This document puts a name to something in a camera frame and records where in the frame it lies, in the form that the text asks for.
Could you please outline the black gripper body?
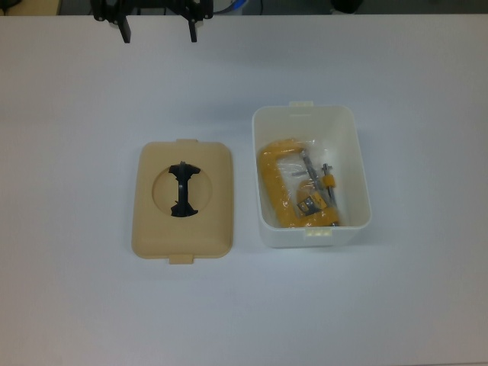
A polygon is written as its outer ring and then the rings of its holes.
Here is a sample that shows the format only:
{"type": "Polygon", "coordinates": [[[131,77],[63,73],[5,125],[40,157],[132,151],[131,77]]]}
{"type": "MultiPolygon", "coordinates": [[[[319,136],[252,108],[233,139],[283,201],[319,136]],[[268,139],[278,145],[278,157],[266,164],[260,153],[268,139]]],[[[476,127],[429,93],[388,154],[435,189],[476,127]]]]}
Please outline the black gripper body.
{"type": "Polygon", "coordinates": [[[185,0],[121,0],[117,1],[120,9],[135,8],[167,8],[186,9],[191,7],[191,1],[185,0]]]}

